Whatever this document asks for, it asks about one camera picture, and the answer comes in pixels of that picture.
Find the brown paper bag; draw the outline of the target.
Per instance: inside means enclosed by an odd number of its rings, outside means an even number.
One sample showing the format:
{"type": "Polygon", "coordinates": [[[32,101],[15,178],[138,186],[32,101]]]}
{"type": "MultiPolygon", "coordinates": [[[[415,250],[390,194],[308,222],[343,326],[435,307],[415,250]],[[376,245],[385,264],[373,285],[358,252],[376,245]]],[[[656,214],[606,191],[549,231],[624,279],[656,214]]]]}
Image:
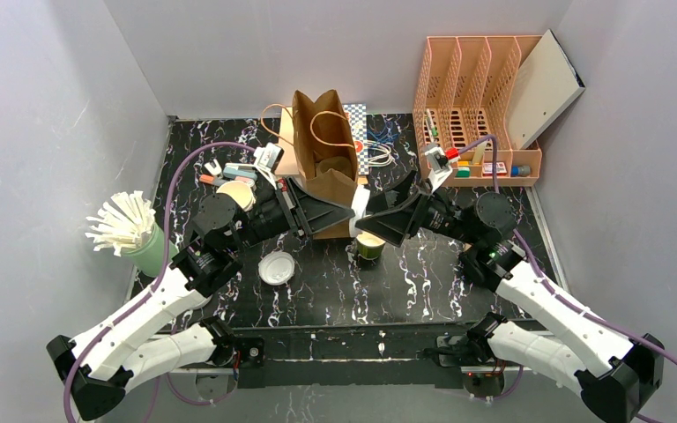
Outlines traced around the brown paper bag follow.
{"type": "Polygon", "coordinates": [[[315,197],[351,208],[358,188],[359,163],[348,117],[338,92],[328,90],[312,100],[294,92],[286,122],[292,135],[267,131],[282,149],[291,146],[304,189],[315,197]]]}

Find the white lid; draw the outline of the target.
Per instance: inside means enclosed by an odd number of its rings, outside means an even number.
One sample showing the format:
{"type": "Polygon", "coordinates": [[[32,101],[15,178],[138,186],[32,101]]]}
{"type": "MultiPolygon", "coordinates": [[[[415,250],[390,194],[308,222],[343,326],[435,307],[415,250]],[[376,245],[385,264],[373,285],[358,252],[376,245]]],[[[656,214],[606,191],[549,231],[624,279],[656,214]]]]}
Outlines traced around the white lid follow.
{"type": "Polygon", "coordinates": [[[296,262],[283,251],[275,251],[263,257],[258,264],[260,279],[269,286],[282,286],[294,275],[296,262]]]}

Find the green paper coffee cup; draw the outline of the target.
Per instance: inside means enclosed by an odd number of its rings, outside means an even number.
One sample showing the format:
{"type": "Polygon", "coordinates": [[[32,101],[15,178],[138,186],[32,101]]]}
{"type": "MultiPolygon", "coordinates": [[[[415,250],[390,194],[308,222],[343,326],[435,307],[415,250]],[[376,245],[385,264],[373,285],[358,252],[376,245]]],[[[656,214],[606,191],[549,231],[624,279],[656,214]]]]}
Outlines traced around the green paper coffee cup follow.
{"type": "Polygon", "coordinates": [[[356,255],[368,262],[375,262],[383,252],[386,242],[368,232],[361,232],[355,238],[356,255]]]}

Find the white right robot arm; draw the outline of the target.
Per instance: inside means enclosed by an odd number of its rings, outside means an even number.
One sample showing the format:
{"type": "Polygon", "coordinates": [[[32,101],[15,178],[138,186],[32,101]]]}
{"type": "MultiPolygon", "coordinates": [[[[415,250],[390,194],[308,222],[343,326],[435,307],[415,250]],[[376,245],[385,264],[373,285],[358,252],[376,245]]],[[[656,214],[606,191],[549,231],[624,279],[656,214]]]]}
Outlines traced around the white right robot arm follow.
{"type": "Polygon", "coordinates": [[[466,207],[438,193],[458,157],[453,149],[425,148],[433,159],[427,180],[414,174],[368,199],[356,226],[394,246],[426,228],[466,245],[465,278],[510,301],[548,331],[542,337],[508,318],[488,313],[463,336],[440,337],[427,355],[441,366],[476,360],[515,362],[575,392],[605,422],[629,422],[662,383],[662,344],[651,335],[612,330],[544,275],[529,249],[513,242],[517,221],[498,191],[466,207]]]}

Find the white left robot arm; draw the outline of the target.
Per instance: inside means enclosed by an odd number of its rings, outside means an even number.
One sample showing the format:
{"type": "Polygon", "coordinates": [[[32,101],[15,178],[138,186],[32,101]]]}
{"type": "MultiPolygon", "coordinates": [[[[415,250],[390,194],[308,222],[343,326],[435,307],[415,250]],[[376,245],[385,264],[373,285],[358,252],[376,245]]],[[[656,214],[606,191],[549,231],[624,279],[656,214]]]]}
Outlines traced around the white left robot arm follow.
{"type": "Polygon", "coordinates": [[[353,217],[351,208],[308,193],[293,177],[275,178],[276,165],[270,160],[262,169],[250,208],[222,191],[208,196],[190,242],[163,255],[147,288],[91,329],[47,344],[68,421],[98,419],[138,385],[180,367],[207,363],[238,372],[262,365],[263,340],[236,336],[215,316],[173,335],[159,331],[225,286],[242,269],[243,250],[286,233],[310,237],[353,217]]]}

